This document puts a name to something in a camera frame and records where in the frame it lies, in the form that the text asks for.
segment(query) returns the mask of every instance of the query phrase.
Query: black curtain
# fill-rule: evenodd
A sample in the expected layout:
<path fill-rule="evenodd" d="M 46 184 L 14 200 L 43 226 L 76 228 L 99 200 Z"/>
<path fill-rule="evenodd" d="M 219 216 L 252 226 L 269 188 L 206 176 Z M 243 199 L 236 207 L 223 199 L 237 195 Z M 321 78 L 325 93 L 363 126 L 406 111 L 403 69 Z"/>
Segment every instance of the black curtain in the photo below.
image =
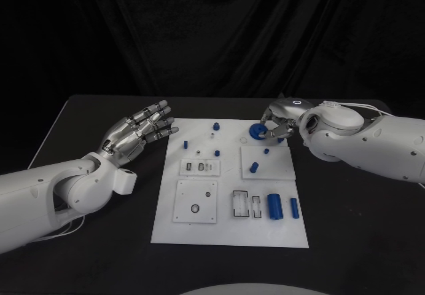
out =
<path fill-rule="evenodd" d="M 18 156 L 0 172 L 78 93 L 374 98 L 425 118 L 423 13 L 396 0 L 3 1 L 0 148 Z"/>

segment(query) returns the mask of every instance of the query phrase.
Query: robotic hand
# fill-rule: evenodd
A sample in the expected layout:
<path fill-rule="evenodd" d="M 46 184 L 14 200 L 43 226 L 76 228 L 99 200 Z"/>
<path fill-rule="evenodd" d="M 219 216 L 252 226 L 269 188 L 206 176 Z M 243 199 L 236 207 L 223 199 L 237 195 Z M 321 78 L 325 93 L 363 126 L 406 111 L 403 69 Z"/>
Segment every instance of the robotic hand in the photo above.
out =
<path fill-rule="evenodd" d="M 343 105 L 373 109 L 379 116 L 364 119 Z M 304 145 L 321 160 L 343 160 L 392 179 L 425 182 L 425 120 L 394 117 L 367 104 L 324 101 L 314 107 L 291 97 L 271 103 L 262 125 L 268 119 L 278 127 L 259 133 L 259 137 L 288 138 L 297 127 Z"/>
<path fill-rule="evenodd" d="M 122 118 L 98 151 L 80 160 L 0 176 L 0 253 L 98 211 L 112 191 L 131 194 L 137 175 L 119 167 L 135 159 L 147 143 L 178 131 L 175 127 L 160 130 L 174 121 L 173 117 L 160 120 L 170 110 L 161 101 Z M 53 207 L 53 192 L 67 204 L 60 211 Z"/>

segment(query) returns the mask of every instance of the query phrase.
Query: small blue part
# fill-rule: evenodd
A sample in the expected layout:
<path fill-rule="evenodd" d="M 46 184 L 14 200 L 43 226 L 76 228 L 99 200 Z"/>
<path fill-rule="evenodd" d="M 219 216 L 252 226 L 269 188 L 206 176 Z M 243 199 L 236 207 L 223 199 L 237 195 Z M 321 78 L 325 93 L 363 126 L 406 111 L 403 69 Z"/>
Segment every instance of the small blue part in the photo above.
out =
<path fill-rule="evenodd" d="M 255 173 L 256 172 L 256 169 L 258 169 L 258 163 L 253 162 L 252 163 L 252 166 L 250 166 L 250 169 L 249 169 L 250 173 Z"/>
<path fill-rule="evenodd" d="M 284 219 L 284 212 L 281 210 L 281 196 L 278 194 L 268 195 L 268 213 L 271 219 Z"/>
<path fill-rule="evenodd" d="M 299 218 L 297 198 L 291 198 L 292 217 Z"/>
<path fill-rule="evenodd" d="M 263 137 L 259 137 L 259 133 L 260 132 L 266 132 L 268 128 L 265 125 L 260 125 L 259 123 L 255 123 L 253 125 L 250 125 L 249 127 L 249 135 L 255 140 L 263 140 Z"/>

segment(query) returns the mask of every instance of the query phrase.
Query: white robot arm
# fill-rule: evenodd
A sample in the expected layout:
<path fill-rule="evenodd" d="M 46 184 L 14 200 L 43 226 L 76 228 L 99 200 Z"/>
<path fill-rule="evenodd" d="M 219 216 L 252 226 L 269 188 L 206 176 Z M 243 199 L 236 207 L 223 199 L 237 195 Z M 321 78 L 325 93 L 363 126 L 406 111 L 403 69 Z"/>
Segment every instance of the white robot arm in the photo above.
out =
<path fill-rule="evenodd" d="M 119 167 L 139 155 L 144 145 L 178 131 L 161 101 L 111 127 L 96 152 L 80 160 L 0 176 L 0 253 L 34 241 L 73 219 L 98 211 L 112 195 L 131 194 L 137 175 Z M 53 193 L 67 208 L 56 211 Z"/>
<path fill-rule="evenodd" d="M 278 124 L 259 137 L 286 138 L 295 127 L 304 145 L 317 158 L 343 160 L 356 169 L 392 179 L 425 183 L 425 120 L 390 114 L 364 119 L 347 106 L 364 104 L 324 101 L 317 107 L 299 98 L 278 99 L 266 108 L 260 123 Z"/>

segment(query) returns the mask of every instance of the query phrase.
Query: table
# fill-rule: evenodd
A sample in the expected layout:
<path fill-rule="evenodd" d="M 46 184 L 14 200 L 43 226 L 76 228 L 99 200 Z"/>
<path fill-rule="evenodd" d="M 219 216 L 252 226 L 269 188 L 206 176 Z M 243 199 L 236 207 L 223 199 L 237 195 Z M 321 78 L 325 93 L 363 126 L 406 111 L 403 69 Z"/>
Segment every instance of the table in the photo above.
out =
<path fill-rule="evenodd" d="M 171 116 L 214 119 L 259 119 L 273 100 L 75 95 L 31 167 L 95 151 L 115 121 L 163 99 Z M 376 100 L 348 102 L 389 111 Z M 150 244 L 164 139 L 125 166 L 138 175 L 132 195 L 114 194 L 73 234 L 0 255 L 0 293 L 167 295 L 273 283 L 330 294 L 423 294 L 423 189 L 318 160 L 299 135 L 288 144 L 309 249 Z"/>

